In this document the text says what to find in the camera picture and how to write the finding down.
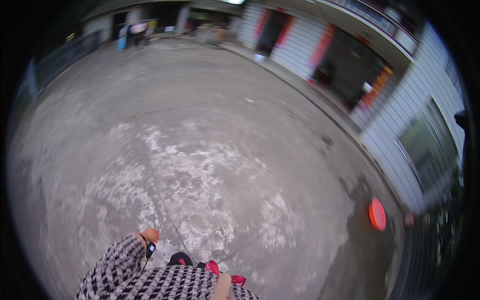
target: doorway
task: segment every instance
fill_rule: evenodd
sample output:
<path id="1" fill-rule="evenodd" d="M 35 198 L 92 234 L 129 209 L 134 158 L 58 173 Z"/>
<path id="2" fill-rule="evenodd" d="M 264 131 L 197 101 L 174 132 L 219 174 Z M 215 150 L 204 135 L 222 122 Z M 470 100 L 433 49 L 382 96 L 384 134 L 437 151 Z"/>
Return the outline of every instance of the doorway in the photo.
<path id="1" fill-rule="evenodd" d="M 288 15 L 283 12 L 271 11 L 268 21 L 258 39 L 257 50 L 264 55 L 270 56 L 278 36 L 287 22 Z"/>
<path id="2" fill-rule="evenodd" d="M 312 78 L 327 86 L 350 112 L 365 94 L 365 85 L 373 86 L 386 62 L 367 45 L 337 28 L 333 41 Z"/>
<path id="3" fill-rule="evenodd" d="M 117 40 L 119 38 L 120 29 L 122 29 L 127 19 L 127 12 L 120 12 L 113 15 L 113 28 L 112 39 Z"/>

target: fence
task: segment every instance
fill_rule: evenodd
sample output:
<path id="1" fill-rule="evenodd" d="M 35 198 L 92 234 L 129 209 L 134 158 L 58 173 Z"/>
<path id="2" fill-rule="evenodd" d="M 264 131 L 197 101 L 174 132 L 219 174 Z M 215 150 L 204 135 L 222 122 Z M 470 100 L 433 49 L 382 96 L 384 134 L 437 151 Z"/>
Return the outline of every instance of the fence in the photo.
<path id="1" fill-rule="evenodd" d="M 97 50 L 100 46 L 99 34 L 100 31 L 95 31 L 75 38 L 42 59 L 36 65 L 37 95 L 40 95 L 63 71 Z"/>

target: building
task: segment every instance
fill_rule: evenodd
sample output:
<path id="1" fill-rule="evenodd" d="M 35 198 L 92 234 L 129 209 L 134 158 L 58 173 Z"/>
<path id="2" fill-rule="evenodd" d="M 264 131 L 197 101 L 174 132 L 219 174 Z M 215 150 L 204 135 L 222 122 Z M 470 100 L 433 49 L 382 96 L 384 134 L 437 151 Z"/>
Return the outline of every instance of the building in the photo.
<path id="1" fill-rule="evenodd" d="M 116 0 L 94 8 L 82 22 L 84 35 L 100 30 L 100 41 L 106 42 L 117 39 L 125 24 L 140 20 L 156 20 L 159 32 L 174 26 L 175 33 L 182 35 L 189 20 L 236 24 L 240 16 L 239 5 L 215 0 Z"/>
<path id="2" fill-rule="evenodd" d="M 441 201 L 462 159 L 461 80 L 411 0 L 247 0 L 239 41 L 323 93 L 350 118 L 402 202 Z"/>

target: houndstooth sleeve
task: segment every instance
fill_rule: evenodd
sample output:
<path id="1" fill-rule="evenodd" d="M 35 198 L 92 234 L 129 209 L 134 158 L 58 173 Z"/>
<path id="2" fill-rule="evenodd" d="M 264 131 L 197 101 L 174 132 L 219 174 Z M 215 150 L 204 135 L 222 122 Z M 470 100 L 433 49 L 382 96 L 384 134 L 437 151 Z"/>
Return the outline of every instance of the houndstooth sleeve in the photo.
<path id="1" fill-rule="evenodd" d="M 105 298 L 123 281 L 140 272 L 140 261 L 145 256 L 145 249 L 145 241 L 135 234 L 114 242 L 80 282 L 75 298 Z"/>

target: red round object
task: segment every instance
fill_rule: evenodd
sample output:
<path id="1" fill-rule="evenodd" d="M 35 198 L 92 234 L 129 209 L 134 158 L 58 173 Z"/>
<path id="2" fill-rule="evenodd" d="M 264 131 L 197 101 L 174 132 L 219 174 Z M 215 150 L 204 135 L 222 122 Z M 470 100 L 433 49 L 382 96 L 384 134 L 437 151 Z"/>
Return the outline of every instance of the red round object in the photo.
<path id="1" fill-rule="evenodd" d="M 376 230 L 384 231 L 386 226 L 385 211 L 382 203 L 377 198 L 373 198 L 368 207 L 368 213 L 370 215 L 370 221 L 373 228 Z"/>

